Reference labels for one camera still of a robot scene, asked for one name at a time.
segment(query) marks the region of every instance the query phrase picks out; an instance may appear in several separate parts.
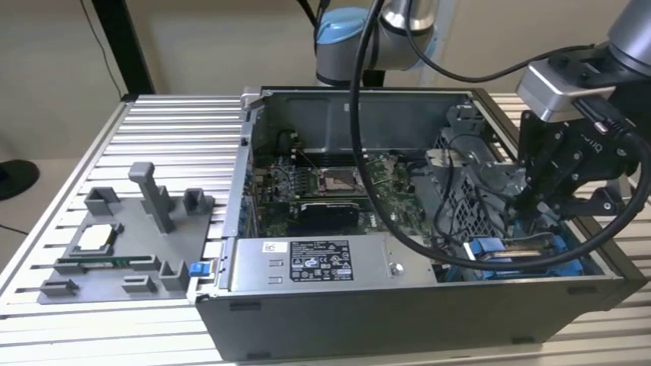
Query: blue tab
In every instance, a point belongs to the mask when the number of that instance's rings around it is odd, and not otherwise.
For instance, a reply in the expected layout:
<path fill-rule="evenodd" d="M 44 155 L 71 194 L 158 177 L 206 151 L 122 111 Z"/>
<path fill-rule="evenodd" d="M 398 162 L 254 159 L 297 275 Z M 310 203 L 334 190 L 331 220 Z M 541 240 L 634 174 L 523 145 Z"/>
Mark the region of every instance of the blue tab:
<path fill-rule="evenodd" d="M 211 264 L 195 262 L 191 264 L 191 268 L 189 269 L 189 275 L 191 277 L 207 277 L 211 275 Z"/>

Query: black cable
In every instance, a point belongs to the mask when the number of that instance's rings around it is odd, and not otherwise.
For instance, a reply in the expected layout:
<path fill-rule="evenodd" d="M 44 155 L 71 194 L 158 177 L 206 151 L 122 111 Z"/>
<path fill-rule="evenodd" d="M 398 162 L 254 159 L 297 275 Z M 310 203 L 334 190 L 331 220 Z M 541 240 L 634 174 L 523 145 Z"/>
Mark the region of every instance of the black cable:
<path fill-rule="evenodd" d="M 14 227 L 11 227 L 11 226 L 6 226 L 6 225 L 2 225 L 2 224 L 0 224 L 0 228 L 3 228 L 4 230 L 14 231 L 15 233 L 19 233 L 19 234 L 23 234 L 23 235 L 30 235 L 30 233 L 28 233 L 27 231 L 23 231 L 23 230 L 15 229 L 15 228 L 14 228 Z"/>
<path fill-rule="evenodd" d="M 414 0 L 410 0 L 410 4 L 407 7 L 407 19 L 411 19 L 411 9 L 413 9 L 413 4 Z M 478 82 L 489 82 L 491 80 L 499 79 L 503 76 L 514 73 L 519 69 L 525 68 L 533 61 L 539 61 L 541 59 L 546 59 L 547 57 L 553 56 L 555 53 L 562 53 L 562 52 L 570 52 L 570 51 L 579 51 L 579 50 L 591 50 L 594 48 L 594 44 L 585 45 L 585 46 L 570 46 L 570 47 L 563 47 L 557 50 L 553 50 L 550 52 L 545 52 L 543 54 L 527 59 L 526 61 L 515 64 L 514 66 L 506 68 L 502 71 L 498 71 L 490 75 L 486 76 L 478 76 L 478 77 L 471 77 L 471 76 L 462 76 L 459 74 L 455 74 L 451 71 L 447 71 L 442 66 L 437 65 L 437 63 L 427 57 L 427 55 L 421 51 L 417 45 L 417 41 L 414 40 L 414 32 L 411 30 L 411 23 L 407 21 L 405 23 L 405 31 L 407 33 L 407 38 L 410 40 L 410 45 L 414 50 L 414 52 L 418 54 L 418 57 L 421 60 L 434 69 L 437 70 L 442 75 L 447 76 L 450 79 L 454 79 L 461 82 L 471 82 L 471 83 L 478 83 Z"/>
<path fill-rule="evenodd" d="M 371 40 L 371 33 L 375 27 L 375 21 L 379 16 L 385 1 L 375 0 L 366 19 L 365 28 L 362 30 L 362 37 L 358 45 L 358 53 L 355 55 L 354 77 L 350 83 L 350 135 L 353 141 L 354 158 L 358 166 L 359 176 L 365 184 L 369 200 L 375 208 L 385 226 L 397 239 L 413 249 L 418 254 L 450 265 L 473 268 L 483 271 L 521 271 L 531 268 L 547 268 L 553 265 L 570 262 L 573 259 L 589 254 L 603 243 L 613 239 L 613 237 L 623 230 L 623 228 L 633 221 L 641 210 L 645 208 L 645 203 L 651 193 L 651 148 L 645 139 L 635 132 L 626 132 L 621 136 L 623 146 L 633 147 L 630 153 L 637 153 L 641 160 L 641 180 L 638 189 L 633 195 L 629 205 L 625 207 L 622 214 L 609 223 L 609 225 L 593 236 L 582 245 L 558 255 L 534 259 L 527 262 L 485 262 L 470 259 L 458 258 L 447 255 L 438 248 L 427 248 L 421 243 L 411 240 L 401 228 L 391 220 L 389 212 L 385 210 L 382 200 L 379 199 L 379 192 L 373 185 L 371 175 L 369 174 L 367 165 L 365 163 L 362 134 L 359 126 L 359 90 L 362 69 L 365 65 L 365 57 L 367 55 L 369 43 Z"/>
<path fill-rule="evenodd" d="M 437 212 L 435 212 L 435 222 L 434 222 L 434 226 L 435 226 L 435 232 L 443 237 L 443 239 L 446 239 L 449 242 L 451 242 L 453 244 L 455 244 L 457 246 L 461 246 L 462 243 L 453 237 L 450 236 L 442 229 L 441 229 L 441 222 L 439 222 L 439 218 L 441 218 L 441 214 L 443 212 L 443 209 L 446 207 L 446 203 L 449 202 L 449 199 L 450 199 L 450 194 L 453 193 L 453 183 L 454 183 L 454 176 L 455 176 L 455 164 L 454 164 L 454 161 L 453 161 L 453 157 L 449 155 L 447 156 L 447 181 L 446 181 L 446 189 L 443 191 L 443 196 L 442 196 L 442 199 L 441 199 L 441 204 L 439 204 L 439 207 L 437 208 Z"/>
<path fill-rule="evenodd" d="M 123 98 L 123 92 L 120 91 L 120 87 L 118 86 L 118 82 L 115 81 L 114 72 L 111 71 L 110 59 L 106 55 L 104 45 L 100 42 L 100 38 L 98 36 L 98 33 L 95 32 L 95 27 L 92 26 L 91 17 L 88 16 L 88 10 L 86 9 L 84 0 L 79 0 L 79 3 L 82 4 L 82 9 L 84 10 L 84 16 L 86 16 L 86 20 L 88 22 L 88 26 L 91 27 L 92 36 L 95 37 L 95 41 L 98 42 L 98 45 L 100 46 L 100 49 L 102 49 L 102 57 L 104 58 L 106 69 L 110 72 L 110 77 L 111 77 L 111 81 L 114 82 L 114 85 L 115 85 L 115 90 L 118 90 L 118 99 L 120 99 L 120 98 Z"/>
<path fill-rule="evenodd" d="M 297 2 L 303 8 L 303 12 L 306 13 L 307 19 L 310 20 L 313 27 L 317 27 L 317 16 L 310 6 L 310 3 L 307 2 L 307 0 L 297 0 Z"/>
<path fill-rule="evenodd" d="M 317 41 L 319 40 L 319 30 L 322 28 L 323 14 L 330 6 L 330 0 L 319 0 L 319 5 L 317 7 L 317 22 L 315 22 L 315 32 L 313 34 L 314 44 L 315 44 L 315 55 L 317 55 Z"/>

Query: motherboard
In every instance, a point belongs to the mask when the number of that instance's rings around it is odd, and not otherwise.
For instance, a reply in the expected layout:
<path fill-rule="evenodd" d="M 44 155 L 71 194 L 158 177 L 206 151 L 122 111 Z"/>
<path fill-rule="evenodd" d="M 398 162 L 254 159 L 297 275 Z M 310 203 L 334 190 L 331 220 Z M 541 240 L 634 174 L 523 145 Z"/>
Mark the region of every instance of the motherboard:
<path fill-rule="evenodd" d="M 383 204 L 401 229 L 426 241 L 431 223 L 399 154 L 369 154 L 366 164 Z M 263 160 L 255 170 L 261 237 L 387 232 L 373 210 L 353 157 L 298 152 Z"/>

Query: warning label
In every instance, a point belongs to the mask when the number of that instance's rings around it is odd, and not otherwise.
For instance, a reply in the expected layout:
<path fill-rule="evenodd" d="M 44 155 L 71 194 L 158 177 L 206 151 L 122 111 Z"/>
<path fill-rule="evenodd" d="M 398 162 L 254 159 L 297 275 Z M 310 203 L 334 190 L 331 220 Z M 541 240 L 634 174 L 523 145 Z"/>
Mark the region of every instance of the warning label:
<path fill-rule="evenodd" d="M 290 263 L 294 282 L 354 279 L 349 240 L 291 242 Z"/>

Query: aluminum extrusion table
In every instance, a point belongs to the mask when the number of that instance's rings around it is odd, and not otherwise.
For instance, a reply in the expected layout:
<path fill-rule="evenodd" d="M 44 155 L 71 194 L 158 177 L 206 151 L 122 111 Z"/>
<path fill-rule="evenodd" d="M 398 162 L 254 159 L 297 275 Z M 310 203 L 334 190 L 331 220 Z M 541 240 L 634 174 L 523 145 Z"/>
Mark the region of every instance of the aluminum extrusion table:
<path fill-rule="evenodd" d="M 526 109 L 515 95 L 493 95 L 519 124 Z M 156 182 L 172 195 L 202 187 L 217 198 L 205 258 L 221 252 L 221 231 L 239 143 L 238 96 L 142 96 L 122 103 L 34 231 L 0 275 L 0 364 L 223 364 L 193 305 L 186 300 L 42 306 L 38 288 L 86 215 L 91 187 L 138 195 L 127 178 L 134 161 L 156 164 Z M 589 195 L 597 185 L 582 188 Z M 598 217 L 602 225 L 609 217 Z M 651 278 L 651 207 L 617 242 Z M 545 345 L 466 349 L 411 355 L 287 362 L 417 365 L 651 364 L 651 285 L 609 312 L 579 317 Z"/>

